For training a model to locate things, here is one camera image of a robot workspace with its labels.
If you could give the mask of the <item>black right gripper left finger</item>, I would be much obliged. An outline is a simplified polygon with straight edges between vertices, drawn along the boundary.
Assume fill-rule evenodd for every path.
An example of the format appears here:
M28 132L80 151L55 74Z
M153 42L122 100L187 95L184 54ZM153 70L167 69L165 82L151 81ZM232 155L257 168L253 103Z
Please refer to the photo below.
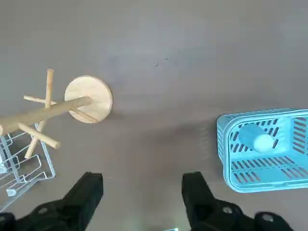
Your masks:
M86 172L59 200L37 206L16 219L13 213L0 214L2 231L84 231L103 197L103 175Z

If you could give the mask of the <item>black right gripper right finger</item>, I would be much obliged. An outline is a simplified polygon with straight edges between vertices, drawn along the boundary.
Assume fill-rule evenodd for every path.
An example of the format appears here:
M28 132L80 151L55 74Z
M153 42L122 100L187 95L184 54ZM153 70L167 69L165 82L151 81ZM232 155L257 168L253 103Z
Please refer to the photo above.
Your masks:
M192 231L292 231L272 212L258 212L253 218L233 203L215 198L201 172L185 173L181 193Z

